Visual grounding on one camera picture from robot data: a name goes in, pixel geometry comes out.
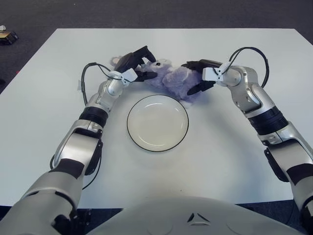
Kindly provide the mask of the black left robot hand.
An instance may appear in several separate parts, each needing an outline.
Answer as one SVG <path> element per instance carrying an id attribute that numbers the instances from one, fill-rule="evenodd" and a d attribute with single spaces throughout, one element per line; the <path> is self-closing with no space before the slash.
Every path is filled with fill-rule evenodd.
<path id="1" fill-rule="evenodd" d="M 135 82 L 143 82 L 145 80 L 156 78 L 156 72 L 143 71 L 144 67 L 147 65 L 143 58 L 146 58 L 152 63 L 156 62 L 154 55 L 149 51 L 147 46 L 144 46 L 135 52 L 122 56 L 115 65 L 114 70 L 119 73 L 124 73 L 129 69 L 133 69 L 137 75 Z"/>

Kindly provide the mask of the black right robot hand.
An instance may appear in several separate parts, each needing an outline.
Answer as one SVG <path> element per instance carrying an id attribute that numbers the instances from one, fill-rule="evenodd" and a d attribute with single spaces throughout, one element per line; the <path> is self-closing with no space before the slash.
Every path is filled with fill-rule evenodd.
<path id="1" fill-rule="evenodd" d="M 221 62 L 201 59 L 199 61 L 188 61 L 185 64 L 182 64 L 182 67 L 186 67 L 190 70 L 196 71 L 199 75 L 201 75 L 201 80 L 195 86 L 190 88 L 187 92 L 187 95 L 193 95 L 198 92 L 204 92 L 214 86 L 215 81 L 203 81 L 202 80 L 202 72 L 204 68 L 219 68 L 222 65 Z"/>

